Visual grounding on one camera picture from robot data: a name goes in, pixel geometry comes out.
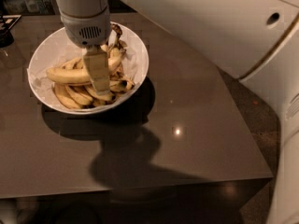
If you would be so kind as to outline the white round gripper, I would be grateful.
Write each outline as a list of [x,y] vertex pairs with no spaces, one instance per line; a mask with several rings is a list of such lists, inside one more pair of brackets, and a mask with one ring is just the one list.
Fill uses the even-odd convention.
[[111,33],[108,7],[90,18],[76,18],[63,13],[61,20],[69,39],[76,46],[86,48],[83,62],[95,92],[98,95],[108,94],[108,59],[99,47],[108,41]]

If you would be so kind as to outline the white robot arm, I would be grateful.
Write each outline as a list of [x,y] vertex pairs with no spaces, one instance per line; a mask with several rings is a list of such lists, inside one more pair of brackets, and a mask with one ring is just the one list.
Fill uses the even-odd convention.
[[[299,223],[298,0],[121,0],[198,49],[277,113],[280,157],[266,224]],[[56,0],[71,40],[79,30],[107,27],[107,0]]]

